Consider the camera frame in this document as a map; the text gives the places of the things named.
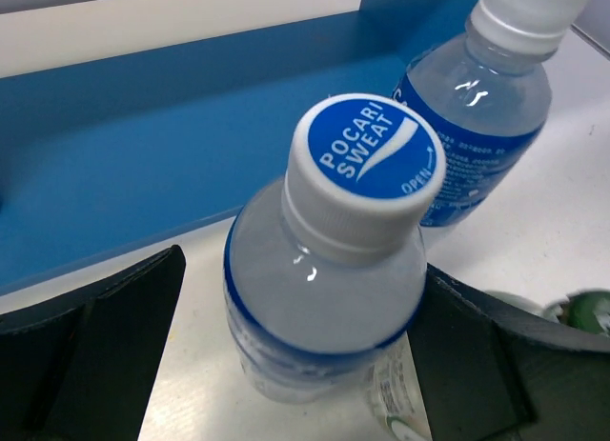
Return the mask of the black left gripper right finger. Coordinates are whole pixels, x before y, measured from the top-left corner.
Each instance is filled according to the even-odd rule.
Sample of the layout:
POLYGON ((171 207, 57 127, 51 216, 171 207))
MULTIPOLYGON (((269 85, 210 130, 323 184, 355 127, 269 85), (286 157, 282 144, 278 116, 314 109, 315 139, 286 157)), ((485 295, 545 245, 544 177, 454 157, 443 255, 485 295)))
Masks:
POLYGON ((608 338, 434 266, 408 337, 433 439, 608 439, 608 338))

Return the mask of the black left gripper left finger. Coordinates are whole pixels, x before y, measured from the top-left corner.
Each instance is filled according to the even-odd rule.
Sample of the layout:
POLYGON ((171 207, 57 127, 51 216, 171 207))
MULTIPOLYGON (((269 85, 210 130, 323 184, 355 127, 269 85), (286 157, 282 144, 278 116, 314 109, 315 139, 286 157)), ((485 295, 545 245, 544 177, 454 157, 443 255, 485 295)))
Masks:
POLYGON ((185 269, 171 246, 2 314, 2 439, 137 439, 185 269))

